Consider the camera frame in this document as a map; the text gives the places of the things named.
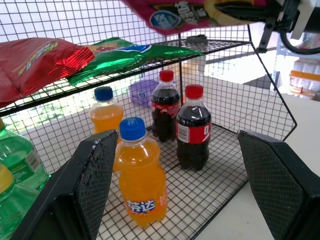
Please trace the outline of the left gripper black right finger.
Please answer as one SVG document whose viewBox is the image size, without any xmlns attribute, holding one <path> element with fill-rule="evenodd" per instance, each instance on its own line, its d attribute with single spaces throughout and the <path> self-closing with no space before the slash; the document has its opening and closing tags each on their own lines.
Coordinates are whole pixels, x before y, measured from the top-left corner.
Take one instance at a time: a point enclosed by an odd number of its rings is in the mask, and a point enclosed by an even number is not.
<svg viewBox="0 0 320 240">
<path fill-rule="evenodd" d="M 237 139 L 274 240 L 320 240 L 320 177 L 282 140 L 246 130 Z"/>
</svg>

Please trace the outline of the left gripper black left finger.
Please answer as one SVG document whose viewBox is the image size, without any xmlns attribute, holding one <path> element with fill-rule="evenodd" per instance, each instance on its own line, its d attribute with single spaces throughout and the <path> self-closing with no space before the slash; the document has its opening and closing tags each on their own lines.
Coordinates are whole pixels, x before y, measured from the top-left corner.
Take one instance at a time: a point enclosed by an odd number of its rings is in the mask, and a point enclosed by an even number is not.
<svg viewBox="0 0 320 240">
<path fill-rule="evenodd" d="M 107 203 L 118 134 L 81 141 L 52 174 L 11 240 L 96 240 Z"/>
</svg>

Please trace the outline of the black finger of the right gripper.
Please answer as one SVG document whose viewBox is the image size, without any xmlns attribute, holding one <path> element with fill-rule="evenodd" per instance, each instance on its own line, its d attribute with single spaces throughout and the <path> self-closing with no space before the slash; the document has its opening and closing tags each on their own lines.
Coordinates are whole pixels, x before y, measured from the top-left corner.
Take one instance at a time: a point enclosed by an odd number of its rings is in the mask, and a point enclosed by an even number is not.
<svg viewBox="0 0 320 240">
<path fill-rule="evenodd" d="M 267 47 L 268 43 L 270 41 L 272 32 L 274 28 L 274 22 L 273 21 L 266 21 L 265 26 L 263 29 L 263 34 L 260 39 L 260 43 L 258 45 L 258 52 L 259 53 L 266 53 L 267 52 Z"/>
<path fill-rule="evenodd" d="M 214 4 L 219 16 L 215 20 L 222 26 L 265 23 L 273 26 L 282 5 L 277 0 L 221 0 Z"/>
</svg>

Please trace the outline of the pink chip bag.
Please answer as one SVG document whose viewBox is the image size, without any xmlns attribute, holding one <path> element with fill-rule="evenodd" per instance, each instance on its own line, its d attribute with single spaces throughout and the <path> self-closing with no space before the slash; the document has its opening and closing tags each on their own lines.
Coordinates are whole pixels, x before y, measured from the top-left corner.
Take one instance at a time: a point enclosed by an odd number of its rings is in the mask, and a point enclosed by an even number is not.
<svg viewBox="0 0 320 240">
<path fill-rule="evenodd" d="M 266 9 L 271 0 L 121 0 L 146 24 L 162 35 L 183 33 L 196 28 L 247 25 L 254 20 L 234 18 L 215 7 L 240 4 Z"/>
</svg>

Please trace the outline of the orange storage bin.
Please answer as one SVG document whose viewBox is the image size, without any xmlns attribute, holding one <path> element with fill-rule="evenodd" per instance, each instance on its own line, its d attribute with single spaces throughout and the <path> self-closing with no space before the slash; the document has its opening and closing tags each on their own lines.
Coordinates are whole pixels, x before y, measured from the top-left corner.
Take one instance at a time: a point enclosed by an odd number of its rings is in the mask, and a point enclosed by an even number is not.
<svg viewBox="0 0 320 240">
<path fill-rule="evenodd" d="M 320 74 L 292 70 L 289 74 L 289 92 L 300 98 L 320 99 Z"/>
</svg>

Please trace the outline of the small black object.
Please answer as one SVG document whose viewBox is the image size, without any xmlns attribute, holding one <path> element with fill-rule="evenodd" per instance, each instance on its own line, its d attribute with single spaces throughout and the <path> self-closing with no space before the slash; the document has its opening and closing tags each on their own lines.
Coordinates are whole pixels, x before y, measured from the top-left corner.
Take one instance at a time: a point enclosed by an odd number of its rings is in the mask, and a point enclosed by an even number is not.
<svg viewBox="0 0 320 240">
<path fill-rule="evenodd" d="M 208 44 L 207 36 L 204 34 L 198 34 L 193 36 L 188 36 L 185 40 L 186 44 L 199 45 L 199 44 Z"/>
</svg>

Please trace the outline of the green soda bottle yellow cap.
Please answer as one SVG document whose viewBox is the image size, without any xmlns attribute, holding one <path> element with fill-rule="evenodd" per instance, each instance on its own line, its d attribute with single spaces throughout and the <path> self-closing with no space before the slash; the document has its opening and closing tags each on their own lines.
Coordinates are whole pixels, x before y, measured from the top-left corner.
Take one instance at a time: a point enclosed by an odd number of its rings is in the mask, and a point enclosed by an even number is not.
<svg viewBox="0 0 320 240">
<path fill-rule="evenodd" d="M 39 193 L 17 183 L 8 168 L 0 164 L 0 240 L 10 240 Z"/>
</svg>

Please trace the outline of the orange soda bottle blue cap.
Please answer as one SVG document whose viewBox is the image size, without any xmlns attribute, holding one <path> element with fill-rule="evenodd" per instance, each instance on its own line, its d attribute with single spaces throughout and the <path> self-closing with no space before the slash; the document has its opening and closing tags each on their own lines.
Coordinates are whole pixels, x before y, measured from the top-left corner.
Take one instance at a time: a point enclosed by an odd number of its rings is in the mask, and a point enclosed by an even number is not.
<svg viewBox="0 0 320 240">
<path fill-rule="evenodd" d="M 89 118 L 93 123 L 93 134 L 108 130 L 117 130 L 117 144 L 121 142 L 120 123 L 124 116 L 123 106 L 115 101 L 110 86 L 100 86 L 94 90 L 96 103 L 89 110 Z"/>
<path fill-rule="evenodd" d="M 119 189 L 128 215 L 141 227 L 162 221 L 167 213 L 166 174 L 160 165 L 161 148 L 147 135 L 145 122 L 130 117 L 119 124 L 121 142 L 115 151 Z"/>
</svg>

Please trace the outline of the cola bottle red cap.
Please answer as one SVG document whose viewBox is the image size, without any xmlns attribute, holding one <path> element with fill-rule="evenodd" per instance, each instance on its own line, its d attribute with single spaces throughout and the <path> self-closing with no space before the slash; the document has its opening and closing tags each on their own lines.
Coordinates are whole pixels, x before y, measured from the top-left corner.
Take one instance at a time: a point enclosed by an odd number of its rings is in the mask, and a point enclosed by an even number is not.
<svg viewBox="0 0 320 240">
<path fill-rule="evenodd" d="M 174 72 L 161 70 L 159 83 L 151 95 L 152 134 L 160 142 L 176 138 L 176 116 L 181 108 L 180 95 L 174 85 Z"/>
<path fill-rule="evenodd" d="M 176 155 L 182 169 L 200 171 L 209 158 L 212 116 L 203 103 L 204 87 L 185 87 L 185 103 L 176 116 Z"/>
</svg>

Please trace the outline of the purple tissue pack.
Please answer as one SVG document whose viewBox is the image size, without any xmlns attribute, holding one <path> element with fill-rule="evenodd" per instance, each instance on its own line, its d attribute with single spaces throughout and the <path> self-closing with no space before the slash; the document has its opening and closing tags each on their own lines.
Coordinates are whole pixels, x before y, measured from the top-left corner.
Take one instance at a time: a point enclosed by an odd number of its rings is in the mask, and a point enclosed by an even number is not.
<svg viewBox="0 0 320 240">
<path fill-rule="evenodd" d="M 141 79 L 132 83 L 128 90 L 131 102 L 146 108 L 151 108 L 152 93 L 158 84 L 154 79 Z"/>
</svg>

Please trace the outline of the red chip bag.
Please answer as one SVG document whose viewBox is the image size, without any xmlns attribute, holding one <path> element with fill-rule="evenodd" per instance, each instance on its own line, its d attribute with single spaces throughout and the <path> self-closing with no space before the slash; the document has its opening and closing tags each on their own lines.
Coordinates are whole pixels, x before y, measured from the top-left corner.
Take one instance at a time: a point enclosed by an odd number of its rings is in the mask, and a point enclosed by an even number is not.
<svg viewBox="0 0 320 240">
<path fill-rule="evenodd" d="M 0 108 L 71 76 L 94 59 L 87 46 L 32 37 L 0 43 Z"/>
</svg>

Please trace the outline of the green chip bag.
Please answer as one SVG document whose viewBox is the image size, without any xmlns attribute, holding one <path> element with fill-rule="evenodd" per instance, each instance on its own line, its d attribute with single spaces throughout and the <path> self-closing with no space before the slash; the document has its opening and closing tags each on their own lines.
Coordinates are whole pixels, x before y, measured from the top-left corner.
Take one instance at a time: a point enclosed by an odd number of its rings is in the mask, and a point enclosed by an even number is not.
<svg viewBox="0 0 320 240">
<path fill-rule="evenodd" d="M 134 44 L 120 37 L 111 37 L 87 47 L 94 59 L 66 78 L 72 86 L 100 75 L 125 73 L 145 64 L 203 55 L 198 50 L 181 46 Z"/>
</svg>

